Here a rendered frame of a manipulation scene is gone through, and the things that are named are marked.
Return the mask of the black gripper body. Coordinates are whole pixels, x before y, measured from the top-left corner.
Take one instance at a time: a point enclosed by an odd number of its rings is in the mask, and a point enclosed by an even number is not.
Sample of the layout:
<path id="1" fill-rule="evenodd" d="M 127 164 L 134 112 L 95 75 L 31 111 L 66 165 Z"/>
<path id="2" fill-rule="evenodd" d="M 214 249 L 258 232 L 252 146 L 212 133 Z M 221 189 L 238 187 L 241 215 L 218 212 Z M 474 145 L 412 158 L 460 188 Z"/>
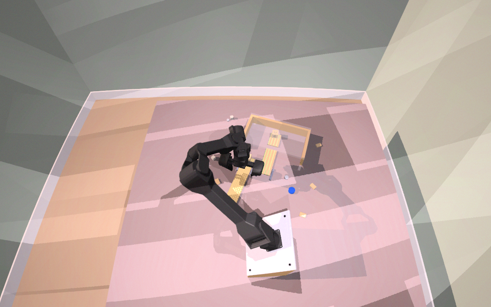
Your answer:
<path id="1" fill-rule="evenodd" d="M 239 167 L 243 169 L 245 169 L 245 167 L 251 167 L 253 175 L 261 176 L 262 170 L 264 168 L 264 162 L 259 160 L 255 160 L 255 162 L 249 162 L 248 156 L 243 160 L 238 160 L 234 156 L 233 158 L 230 158 L 231 155 L 231 153 L 221 154 L 218 160 L 218 164 L 223 167 L 227 167 L 228 164 L 232 164 L 234 167 Z"/>

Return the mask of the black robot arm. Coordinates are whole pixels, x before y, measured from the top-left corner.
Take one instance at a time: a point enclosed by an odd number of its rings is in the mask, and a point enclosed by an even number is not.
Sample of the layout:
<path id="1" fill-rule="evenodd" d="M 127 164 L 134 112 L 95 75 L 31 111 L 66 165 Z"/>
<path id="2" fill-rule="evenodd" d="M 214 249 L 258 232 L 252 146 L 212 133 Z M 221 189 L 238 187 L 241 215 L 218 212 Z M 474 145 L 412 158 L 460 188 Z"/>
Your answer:
<path id="1" fill-rule="evenodd" d="M 269 252 L 282 248 L 280 229 L 272 229 L 255 211 L 247 213 L 214 180 L 207 156 L 228 154 L 233 150 L 233 156 L 238 160 L 249 158 L 251 144 L 245 143 L 243 126 L 232 125 L 229 131 L 221 139 L 196 143 L 189 149 L 179 173 L 180 182 L 191 192 L 205 196 L 235 223 L 237 233 L 250 249 L 259 247 Z"/>

